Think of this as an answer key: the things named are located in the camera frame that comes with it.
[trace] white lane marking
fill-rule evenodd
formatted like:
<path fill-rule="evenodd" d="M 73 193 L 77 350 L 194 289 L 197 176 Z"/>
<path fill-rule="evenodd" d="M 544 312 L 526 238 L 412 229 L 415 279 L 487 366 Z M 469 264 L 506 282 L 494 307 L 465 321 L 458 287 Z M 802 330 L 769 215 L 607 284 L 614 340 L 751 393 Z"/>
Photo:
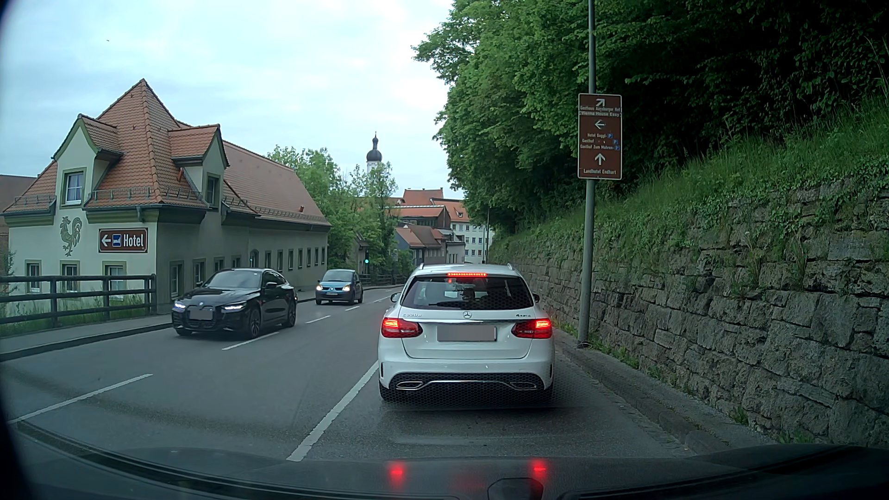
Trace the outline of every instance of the white lane marking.
<path fill-rule="evenodd" d="M 361 388 L 367 383 L 368 380 L 371 380 L 373 374 L 377 371 L 377 364 L 379 361 L 374 361 L 370 368 L 368 368 L 367 372 L 361 377 L 358 382 L 352 386 L 351 389 L 346 392 L 346 395 L 340 399 L 340 402 L 336 404 L 335 407 L 331 408 L 331 411 L 327 412 L 327 415 L 321 419 L 321 422 L 315 426 L 315 429 L 312 429 L 312 432 L 306 436 L 304 440 L 300 443 L 293 453 L 287 457 L 287 460 L 292 460 L 294 462 L 299 462 L 303 458 L 306 457 L 308 451 L 312 449 L 312 445 L 318 442 L 321 439 L 321 435 L 324 434 L 324 431 L 327 430 L 328 427 L 333 423 L 333 419 L 336 418 L 343 409 L 346 408 L 346 405 L 355 398 Z"/>
<path fill-rule="evenodd" d="M 235 348 L 236 348 L 237 346 L 239 346 L 239 345 L 244 345 L 244 344 L 246 344 L 246 343 L 256 342 L 256 341 L 258 341 L 258 340 L 260 340 L 260 339 L 264 339 L 264 338 L 270 337 L 270 336 L 272 336 L 272 335 L 277 335 L 277 334 L 280 334 L 280 333 L 281 333 L 281 332 L 272 332 L 272 333 L 270 333 L 270 334 L 261 335 L 261 336 L 256 337 L 255 339 L 250 339 L 250 340 L 248 340 L 248 341 L 244 341 L 244 342 L 241 342 L 241 343 L 236 343 L 235 345 L 229 345 L 229 347 L 223 347 L 222 350 L 223 350 L 223 351 L 228 351 L 229 349 L 235 349 Z"/>
<path fill-rule="evenodd" d="M 22 415 L 22 416 L 20 416 L 19 418 L 13 418 L 12 420 L 8 421 L 7 423 L 21 422 L 22 420 L 27 420 L 27 419 L 31 418 L 32 416 L 37 416 L 37 415 L 40 415 L 40 414 L 42 414 L 42 413 L 46 413 L 46 412 L 48 412 L 48 411 L 53 411 L 53 410 L 56 409 L 56 408 L 66 407 L 67 405 L 70 405 L 71 403 L 77 403 L 78 401 L 82 401 L 82 400 L 84 400 L 84 399 L 91 398 L 92 396 L 95 396 L 96 394 L 102 394 L 102 393 L 105 392 L 105 391 L 111 391 L 112 389 L 116 389 L 116 388 L 120 387 L 121 385 L 126 385 L 126 384 L 128 384 L 128 383 L 133 383 L 133 382 L 136 382 L 137 380 L 142 380 L 143 378 L 145 378 L 145 377 L 147 377 L 147 376 L 152 376 L 152 375 L 153 375 L 153 374 L 145 374 L 145 375 L 134 376 L 134 377 L 131 378 L 130 380 L 124 380 L 123 382 L 118 382 L 118 383 L 116 383 L 116 384 L 114 384 L 114 385 L 109 385 L 108 387 L 104 387 L 104 388 L 99 389 L 99 390 L 97 390 L 97 391 L 87 392 L 87 393 L 84 394 L 83 396 L 77 396 L 76 398 L 69 399 L 69 400 L 67 400 L 67 401 L 62 401 L 61 403 L 56 403 L 56 404 L 52 405 L 51 407 L 46 407 L 46 408 L 44 408 L 44 409 L 42 409 L 42 410 L 37 410 L 37 411 L 35 411 L 35 412 L 31 412 L 31 413 L 29 413 L 29 414 L 27 414 L 27 415 Z"/>

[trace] blue hatchback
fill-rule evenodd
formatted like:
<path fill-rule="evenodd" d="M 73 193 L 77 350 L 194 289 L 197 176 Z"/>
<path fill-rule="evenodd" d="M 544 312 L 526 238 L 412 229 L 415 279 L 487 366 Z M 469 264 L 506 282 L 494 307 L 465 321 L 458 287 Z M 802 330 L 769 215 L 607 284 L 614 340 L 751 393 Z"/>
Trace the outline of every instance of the blue hatchback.
<path fill-rule="evenodd" d="M 361 303 L 364 300 L 364 288 L 361 278 L 351 269 L 331 269 L 318 280 L 315 287 L 315 303 L 347 302 Z"/>

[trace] blurred license plate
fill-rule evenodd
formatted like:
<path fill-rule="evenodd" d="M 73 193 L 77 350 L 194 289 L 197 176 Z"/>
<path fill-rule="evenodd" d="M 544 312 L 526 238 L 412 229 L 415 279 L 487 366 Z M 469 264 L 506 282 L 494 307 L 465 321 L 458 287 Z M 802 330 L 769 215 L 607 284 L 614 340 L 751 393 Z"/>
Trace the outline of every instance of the blurred license plate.
<path fill-rule="evenodd" d="M 188 313 L 191 319 L 213 319 L 213 311 L 209 309 L 192 310 Z"/>
<path fill-rule="evenodd" d="M 438 325 L 439 342 L 494 342 L 497 328 L 493 325 Z"/>

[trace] asphalt road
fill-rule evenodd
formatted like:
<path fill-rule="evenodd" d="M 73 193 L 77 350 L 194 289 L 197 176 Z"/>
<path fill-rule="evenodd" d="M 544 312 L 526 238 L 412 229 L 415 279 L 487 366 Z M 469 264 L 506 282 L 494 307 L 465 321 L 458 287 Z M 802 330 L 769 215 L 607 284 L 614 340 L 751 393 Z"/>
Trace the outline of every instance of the asphalt road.
<path fill-rule="evenodd" d="M 692 454 L 558 353 L 549 407 L 384 403 L 376 340 L 392 291 L 369 290 L 357 307 L 301 303 L 295 327 L 248 343 L 165 329 L 7 361 L 6 419 L 109 450 L 291 460 Z"/>

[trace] cloudy sky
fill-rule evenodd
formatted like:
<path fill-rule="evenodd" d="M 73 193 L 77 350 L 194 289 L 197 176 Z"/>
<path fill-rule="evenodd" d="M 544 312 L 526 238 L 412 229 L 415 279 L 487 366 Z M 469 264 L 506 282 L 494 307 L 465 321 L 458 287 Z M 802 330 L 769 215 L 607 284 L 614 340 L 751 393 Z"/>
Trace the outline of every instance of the cloudy sky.
<path fill-rule="evenodd" d="M 0 173 L 38 175 L 77 113 L 146 78 L 175 117 L 261 154 L 364 164 L 374 131 L 399 189 L 449 188 L 432 140 L 446 86 L 412 60 L 451 0 L 12 0 L 0 25 Z"/>

